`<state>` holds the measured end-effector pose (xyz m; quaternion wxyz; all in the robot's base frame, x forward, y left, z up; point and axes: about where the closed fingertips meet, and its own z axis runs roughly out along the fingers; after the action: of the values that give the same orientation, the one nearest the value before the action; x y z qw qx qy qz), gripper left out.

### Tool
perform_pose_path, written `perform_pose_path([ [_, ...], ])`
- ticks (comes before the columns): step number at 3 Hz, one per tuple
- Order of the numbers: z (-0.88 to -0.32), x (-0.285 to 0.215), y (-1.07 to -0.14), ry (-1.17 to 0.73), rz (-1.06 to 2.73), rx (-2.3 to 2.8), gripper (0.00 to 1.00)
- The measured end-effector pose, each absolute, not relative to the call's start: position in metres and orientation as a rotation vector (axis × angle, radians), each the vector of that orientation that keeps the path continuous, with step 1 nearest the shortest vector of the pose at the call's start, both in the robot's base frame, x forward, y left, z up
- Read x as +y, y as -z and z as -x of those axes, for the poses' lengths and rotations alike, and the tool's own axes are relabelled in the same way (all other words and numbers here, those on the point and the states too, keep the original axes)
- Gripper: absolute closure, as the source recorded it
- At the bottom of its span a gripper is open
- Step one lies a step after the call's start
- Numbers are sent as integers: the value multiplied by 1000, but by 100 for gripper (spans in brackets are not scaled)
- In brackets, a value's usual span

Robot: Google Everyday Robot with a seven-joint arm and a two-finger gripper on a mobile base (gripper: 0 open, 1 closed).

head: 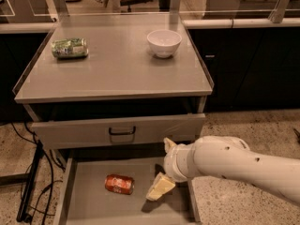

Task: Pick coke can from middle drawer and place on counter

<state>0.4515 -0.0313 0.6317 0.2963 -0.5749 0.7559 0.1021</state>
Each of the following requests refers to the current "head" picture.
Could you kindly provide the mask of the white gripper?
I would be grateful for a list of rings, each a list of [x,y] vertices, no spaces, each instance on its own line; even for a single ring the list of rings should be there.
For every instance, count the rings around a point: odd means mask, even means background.
[[[169,138],[165,138],[163,142],[166,152],[163,167],[168,176],[162,172],[157,174],[146,194],[148,201],[157,201],[175,187],[175,182],[186,182],[188,179],[201,175],[194,162],[192,144],[176,144]]]

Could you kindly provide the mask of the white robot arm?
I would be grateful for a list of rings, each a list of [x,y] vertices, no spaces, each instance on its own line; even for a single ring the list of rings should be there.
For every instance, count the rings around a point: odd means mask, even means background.
[[[249,150],[245,141],[229,136],[204,136],[191,144],[164,140],[163,169],[146,199],[156,201],[177,183],[202,175],[251,184],[290,203],[300,204],[300,160]]]

